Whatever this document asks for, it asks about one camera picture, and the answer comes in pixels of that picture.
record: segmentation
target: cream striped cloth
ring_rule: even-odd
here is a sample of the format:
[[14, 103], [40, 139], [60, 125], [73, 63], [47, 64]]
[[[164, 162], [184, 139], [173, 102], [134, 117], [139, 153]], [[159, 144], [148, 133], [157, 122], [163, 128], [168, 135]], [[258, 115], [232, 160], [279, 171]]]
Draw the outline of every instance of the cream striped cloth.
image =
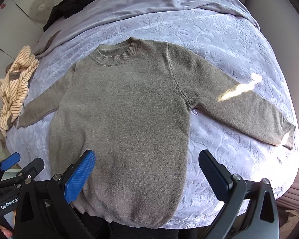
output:
[[4, 79], [0, 79], [0, 130], [4, 137], [22, 110], [29, 91], [28, 81], [38, 65], [39, 60], [31, 54], [31, 48], [24, 46]]

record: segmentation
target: sweater's right sleeve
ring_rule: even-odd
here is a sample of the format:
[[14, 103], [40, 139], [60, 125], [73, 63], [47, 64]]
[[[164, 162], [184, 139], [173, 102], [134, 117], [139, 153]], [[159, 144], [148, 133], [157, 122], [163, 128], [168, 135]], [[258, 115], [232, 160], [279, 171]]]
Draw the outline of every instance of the sweater's right sleeve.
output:
[[65, 95], [71, 82], [75, 66], [76, 64], [73, 64], [64, 76], [57, 80], [33, 101], [29, 102], [29, 104], [25, 107], [23, 114], [19, 116], [17, 128], [27, 127], [37, 123], [46, 115], [58, 109], [60, 101]]
[[270, 102], [197, 54], [168, 44], [168, 61], [179, 92], [189, 107], [260, 141], [293, 148], [295, 125]]

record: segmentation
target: knit sweater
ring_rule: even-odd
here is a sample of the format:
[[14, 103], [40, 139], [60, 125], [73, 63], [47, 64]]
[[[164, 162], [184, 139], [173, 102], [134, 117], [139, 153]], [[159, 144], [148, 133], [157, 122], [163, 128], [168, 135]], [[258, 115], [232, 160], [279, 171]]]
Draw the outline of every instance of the knit sweater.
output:
[[292, 148], [295, 126], [253, 91], [235, 93], [238, 87], [181, 46], [131, 37], [76, 62], [26, 106], [18, 128], [57, 110], [50, 125], [53, 174], [86, 149], [98, 158], [75, 206], [109, 222], [158, 228], [183, 192], [191, 108]]

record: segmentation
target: crew neckline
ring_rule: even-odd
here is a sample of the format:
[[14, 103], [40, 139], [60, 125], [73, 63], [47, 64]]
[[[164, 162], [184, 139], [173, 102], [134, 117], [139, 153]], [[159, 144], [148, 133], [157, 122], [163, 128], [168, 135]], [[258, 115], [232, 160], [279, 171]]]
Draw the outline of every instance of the crew neckline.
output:
[[[141, 42], [142, 41], [138, 38], [130, 37], [128, 40], [115, 45], [101, 44], [91, 53], [91, 57], [102, 66], [120, 65], [126, 63], [135, 56], [141, 46]], [[100, 50], [115, 50], [127, 45], [129, 45], [129, 47], [120, 55], [106, 56], [100, 52]]]

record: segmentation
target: metal screw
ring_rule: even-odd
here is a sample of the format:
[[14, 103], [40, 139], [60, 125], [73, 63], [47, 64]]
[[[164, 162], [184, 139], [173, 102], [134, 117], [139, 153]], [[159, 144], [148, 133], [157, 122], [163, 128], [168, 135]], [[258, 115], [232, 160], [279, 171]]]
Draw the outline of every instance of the metal screw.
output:
[[61, 174], [56, 174], [56, 175], [53, 176], [53, 179], [55, 181], [59, 181], [61, 179], [61, 177], [62, 177]]
[[239, 174], [234, 174], [232, 176], [236, 181], [240, 181], [241, 180], [241, 176]]
[[266, 179], [266, 178], [263, 178], [263, 179], [262, 179], [262, 182], [265, 183], [265, 184], [269, 184], [269, 180]]
[[31, 182], [31, 179], [30, 178], [26, 178], [25, 179], [25, 184], [29, 184]]

